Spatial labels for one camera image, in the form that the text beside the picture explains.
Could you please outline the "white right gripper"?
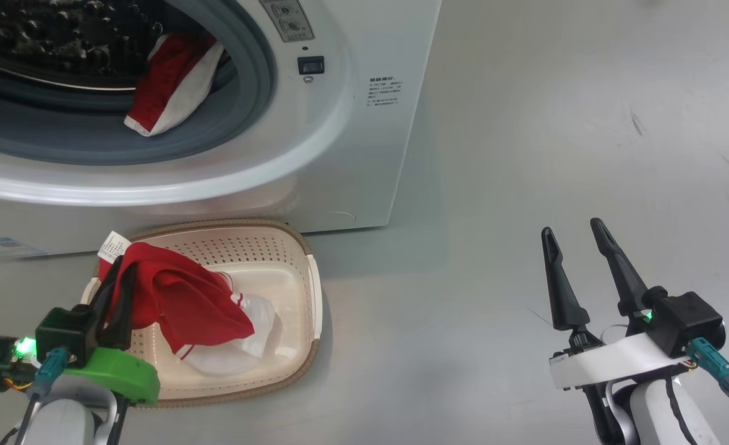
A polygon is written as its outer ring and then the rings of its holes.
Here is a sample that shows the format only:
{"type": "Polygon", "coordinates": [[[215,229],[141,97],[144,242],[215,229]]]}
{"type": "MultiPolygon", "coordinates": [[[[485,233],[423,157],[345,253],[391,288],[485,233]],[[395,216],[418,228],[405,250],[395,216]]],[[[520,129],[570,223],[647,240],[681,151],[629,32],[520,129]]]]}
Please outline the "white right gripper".
{"type": "MultiPolygon", "coordinates": [[[[645,310],[642,299],[649,288],[603,220],[591,219],[590,227],[599,253],[607,259],[618,291],[620,315],[641,316],[645,310]]],[[[540,239],[553,328],[558,331],[580,330],[590,322],[590,316],[574,295],[553,230],[548,226],[543,228],[540,239]]],[[[647,333],[638,333],[612,344],[596,344],[587,349],[573,344],[568,352],[550,358],[550,373],[554,386],[566,389],[629,378],[687,360],[686,355],[669,357],[647,333]]]]}

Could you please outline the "white front-load washing machine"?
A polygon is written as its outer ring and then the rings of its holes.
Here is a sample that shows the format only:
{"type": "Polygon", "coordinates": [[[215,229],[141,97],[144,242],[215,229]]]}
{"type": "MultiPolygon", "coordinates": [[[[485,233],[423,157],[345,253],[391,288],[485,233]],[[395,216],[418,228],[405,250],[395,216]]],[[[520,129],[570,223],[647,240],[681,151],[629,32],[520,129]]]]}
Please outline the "white front-load washing machine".
{"type": "Polygon", "coordinates": [[[387,225],[443,0],[0,0],[0,239],[263,217],[387,225]],[[182,124],[124,124],[159,36],[224,53],[182,124]]]}

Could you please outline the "red white-striped garment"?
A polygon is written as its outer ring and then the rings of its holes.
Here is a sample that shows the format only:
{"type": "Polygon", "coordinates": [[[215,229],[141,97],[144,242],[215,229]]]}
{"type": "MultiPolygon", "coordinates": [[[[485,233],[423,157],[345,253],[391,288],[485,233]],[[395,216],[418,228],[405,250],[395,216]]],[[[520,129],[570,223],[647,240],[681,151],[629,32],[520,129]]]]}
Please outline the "red white-striped garment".
{"type": "Polygon", "coordinates": [[[224,48],[209,34],[159,36],[148,56],[148,71],[137,84],[124,124],[153,137],[182,124],[211,90],[224,48]]]}

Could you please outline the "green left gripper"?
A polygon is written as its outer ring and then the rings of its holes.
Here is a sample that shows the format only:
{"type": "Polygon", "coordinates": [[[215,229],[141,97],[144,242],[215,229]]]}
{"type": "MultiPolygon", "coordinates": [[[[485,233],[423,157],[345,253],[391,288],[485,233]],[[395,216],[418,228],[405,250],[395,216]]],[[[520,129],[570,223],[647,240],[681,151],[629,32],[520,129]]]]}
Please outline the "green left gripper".
{"type": "Polygon", "coordinates": [[[58,391],[99,389],[124,402],[156,404],[160,391],[157,370],[125,352],[133,330],[137,270],[119,273],[123,260],[123,256],[116,257],[89,304],[98,319],[95,337],[101,339],[102,347],[95,350],[87,366],[70,367],[64,349],[51,351],[42,364],[33,336],[0,336],[0,392],[24,392],[45,402],[58,391]]]}

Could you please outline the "red lettered jersey garment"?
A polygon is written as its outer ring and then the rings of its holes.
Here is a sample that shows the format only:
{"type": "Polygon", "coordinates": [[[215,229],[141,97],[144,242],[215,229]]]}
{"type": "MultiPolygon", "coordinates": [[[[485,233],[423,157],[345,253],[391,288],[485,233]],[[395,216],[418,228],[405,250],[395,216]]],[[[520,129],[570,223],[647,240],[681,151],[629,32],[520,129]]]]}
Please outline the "red lettered jersey garment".
{"type": "Polygon", "coordinates": [[[134,330],[158,326],[173,355],[208,376],[239,375],[262,363],[276,308],[235,290],[228,273],[115,232],[98,257],[98,278],[111,289],[107,327],[118,318],[134,330]]]}

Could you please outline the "cream perforated laundry basket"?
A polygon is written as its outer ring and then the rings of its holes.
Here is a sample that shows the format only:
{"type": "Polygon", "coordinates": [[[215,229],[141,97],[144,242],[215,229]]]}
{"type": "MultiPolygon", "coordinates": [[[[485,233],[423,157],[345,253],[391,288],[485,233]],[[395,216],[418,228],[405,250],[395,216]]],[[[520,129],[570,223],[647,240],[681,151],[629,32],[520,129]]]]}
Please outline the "cream perforated laundry basket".
{"type": "MultiPolygon", "coordinates": [[[[260,396],[284,389],[307,374],[321,343],[322,286],[317,262],[293,228],[272,221],[229,219],[166,226],[128,240],[166,248],[211,271],[228,273],[235,290],[268,299],[277,314],[262,363],[231,376],[204,375],[178,360],[158,326],[133,329],[129,353],[156,368],[159,408],[260,396]]],[[[84,304],[100,285],[98,275],[99,261],[84,290],[84,304]]]]}

